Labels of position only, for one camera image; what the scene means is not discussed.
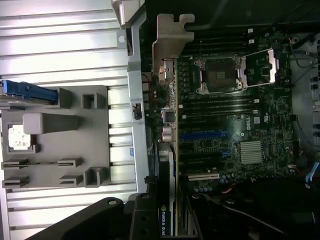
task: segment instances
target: motherboard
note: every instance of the motherboard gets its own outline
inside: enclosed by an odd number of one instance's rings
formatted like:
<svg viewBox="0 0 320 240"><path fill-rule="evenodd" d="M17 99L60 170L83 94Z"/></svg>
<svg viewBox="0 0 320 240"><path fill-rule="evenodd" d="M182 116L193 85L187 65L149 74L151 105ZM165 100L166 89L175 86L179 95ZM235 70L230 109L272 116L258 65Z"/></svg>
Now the motherboard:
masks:
<svg viewBox="0 0 320 240"><path fill-rule="evenodd" d="M247 55L177 60L179 174L195 192L295 175L289 61L281 32L256 39Z"/></svg>

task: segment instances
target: heatsink fins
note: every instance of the heatsink fins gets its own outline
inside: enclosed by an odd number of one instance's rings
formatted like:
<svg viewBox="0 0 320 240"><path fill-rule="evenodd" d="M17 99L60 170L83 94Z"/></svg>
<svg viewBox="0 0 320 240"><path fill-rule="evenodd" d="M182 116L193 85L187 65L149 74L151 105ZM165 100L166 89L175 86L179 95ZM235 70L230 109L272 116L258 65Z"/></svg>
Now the heatsink fins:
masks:
<svg viewBox="0 0 320 240"><path fill-rule="evenodd" d="M241 163L260 164L264 160L261 141L245 141L240 143Z"/></svg>

